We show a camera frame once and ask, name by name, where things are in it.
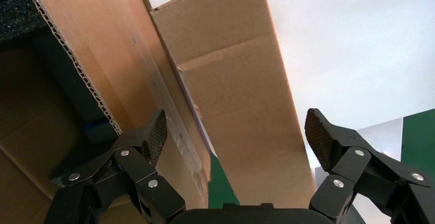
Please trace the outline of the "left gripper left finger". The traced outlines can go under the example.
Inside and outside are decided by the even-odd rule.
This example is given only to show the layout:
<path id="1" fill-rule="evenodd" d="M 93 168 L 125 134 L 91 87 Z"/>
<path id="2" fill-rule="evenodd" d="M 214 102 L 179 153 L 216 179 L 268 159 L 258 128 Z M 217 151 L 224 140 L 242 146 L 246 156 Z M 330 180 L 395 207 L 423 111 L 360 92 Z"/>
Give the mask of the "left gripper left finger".
<path id="1" fill-rule="evenodd" d="M 124 195 L 148 223 L 170 223 L 186 204 L 156 170 L 167 134 L 165 111 L 157 109 L 147 125 L 124 131 L 96 157 L 60 167 L 50 178 L 57 191 L 45 223 L 98 223 Z"/>

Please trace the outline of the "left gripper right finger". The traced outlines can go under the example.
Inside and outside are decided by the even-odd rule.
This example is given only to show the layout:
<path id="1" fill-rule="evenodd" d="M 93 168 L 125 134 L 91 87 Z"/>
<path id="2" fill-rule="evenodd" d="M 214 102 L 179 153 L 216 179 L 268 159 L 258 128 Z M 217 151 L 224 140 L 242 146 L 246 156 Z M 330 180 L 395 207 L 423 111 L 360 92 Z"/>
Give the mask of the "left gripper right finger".
<path id="1" fill-rule="evenodd" d="M 317 108 L 307 111 L 305 135 L 328 176 L 311 210 L 342 223 L 363 195 L 391 223 L 434 223 L 434 183 L 428 175 L 375 150 L 356 130 L 336 126 Z"/>

